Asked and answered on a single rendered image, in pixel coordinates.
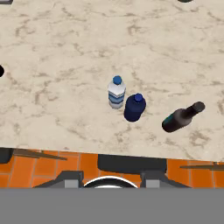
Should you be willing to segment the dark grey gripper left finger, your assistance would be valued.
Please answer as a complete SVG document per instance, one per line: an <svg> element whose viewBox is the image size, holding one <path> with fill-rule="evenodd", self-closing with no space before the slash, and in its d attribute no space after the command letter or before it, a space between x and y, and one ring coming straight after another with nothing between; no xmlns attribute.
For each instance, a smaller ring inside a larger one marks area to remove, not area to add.
<svg viewBox="0 0 224 224"><path fill-rule="evenodd" d="M62 171L56 179L36 185L36 188L82 188L84 186L83 177L83 171Z"/></svg>

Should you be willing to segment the dark glass bottle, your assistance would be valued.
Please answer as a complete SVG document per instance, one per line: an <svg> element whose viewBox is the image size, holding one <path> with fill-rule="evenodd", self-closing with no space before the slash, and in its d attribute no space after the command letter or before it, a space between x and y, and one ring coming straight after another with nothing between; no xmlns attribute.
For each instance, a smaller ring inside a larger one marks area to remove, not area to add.
<svg viewBox="0 0 224 224"><path fill-rule="evenodd" d="M179 108L166 117L162 122L162 128L168 133L180 130L190 124L192 119L205 109L202 101L197 101L188 108Z"/></svg>

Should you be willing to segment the dark blue plastic bottle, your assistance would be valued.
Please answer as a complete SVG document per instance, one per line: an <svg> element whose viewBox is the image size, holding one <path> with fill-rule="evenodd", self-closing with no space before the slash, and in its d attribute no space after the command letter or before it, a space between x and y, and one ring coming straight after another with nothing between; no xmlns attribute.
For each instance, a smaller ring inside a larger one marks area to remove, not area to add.
<svg viewBox="0 0 224 224"><path fill-rule="evenodd" d="M141 117L146 108L146 101L142 94L131 95L126 103L124 109L124 117L129 122L136 122Z"/></svg>

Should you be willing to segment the black stool seat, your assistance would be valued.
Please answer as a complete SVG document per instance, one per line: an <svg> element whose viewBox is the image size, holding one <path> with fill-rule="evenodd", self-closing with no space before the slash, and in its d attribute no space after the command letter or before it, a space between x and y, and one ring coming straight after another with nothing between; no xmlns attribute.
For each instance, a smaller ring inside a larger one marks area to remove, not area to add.
<svg viewBox="0 0 224 224"><path fill-rule="evenodd" d="M0 164L7 164L11 161L13 155L13 149L0 148Z"/></svg>

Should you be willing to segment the white and black round object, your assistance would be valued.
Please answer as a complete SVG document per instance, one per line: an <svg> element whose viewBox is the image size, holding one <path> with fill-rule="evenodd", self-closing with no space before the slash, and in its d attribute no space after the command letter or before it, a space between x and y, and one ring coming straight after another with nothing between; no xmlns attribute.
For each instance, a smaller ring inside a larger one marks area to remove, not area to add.
<svg viewBox="0 0 224 224"><path fill-rule="evenodd" d="M101 176L89 180L86 188L137 188L133 182L117 176Z"/></svg>

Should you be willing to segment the brown wooden stool bar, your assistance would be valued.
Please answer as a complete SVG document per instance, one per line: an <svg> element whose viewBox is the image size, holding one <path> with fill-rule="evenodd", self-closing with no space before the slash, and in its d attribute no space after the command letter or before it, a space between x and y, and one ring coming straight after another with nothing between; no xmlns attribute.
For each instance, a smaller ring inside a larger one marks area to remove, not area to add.
<svg viewBox="0 0 224 224"><path fill-rule="evenodd" d="M196 169L196 170L210 170L210 171L224 171L224 164L213 165L187 165L180 166L181 169Z"/></svg>
<svg viewBox="0 0 224 224"><path fill-rule="evenodd" d="M64 160L64 161L67 160L65 157L59 157L59 156L45 154L43 152L36 152L33 150L25 150L25 149L15 149L13 154L18 157L49 158L49 159L57 159L57 160Z"/></svg>

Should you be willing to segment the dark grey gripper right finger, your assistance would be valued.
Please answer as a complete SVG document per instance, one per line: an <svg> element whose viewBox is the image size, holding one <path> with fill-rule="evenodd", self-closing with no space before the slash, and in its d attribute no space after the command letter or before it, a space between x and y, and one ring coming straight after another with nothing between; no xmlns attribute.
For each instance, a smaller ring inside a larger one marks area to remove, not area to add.
<svg viewBox="0 0 224 224"><path fill-rule="evenodd" d="M168 188L168 187L177 187L177 188L187 188L187 185L183 185L174 180L168 179L166 175L161 171L145 171L141 175L141 187L142 188Z"/></svg>

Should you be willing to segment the white plastic bottle blue cap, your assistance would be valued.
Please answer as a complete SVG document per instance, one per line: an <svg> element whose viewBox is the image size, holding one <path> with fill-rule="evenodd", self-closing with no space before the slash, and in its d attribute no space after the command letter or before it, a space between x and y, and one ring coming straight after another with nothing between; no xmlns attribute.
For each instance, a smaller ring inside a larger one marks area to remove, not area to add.
<svg viewBox="0 0 224 224"><path fill-rule="evenodd" d="M112 109L119 109L123 106L126 85L120 75L113 77L108 84L108 103Z"/></svg>

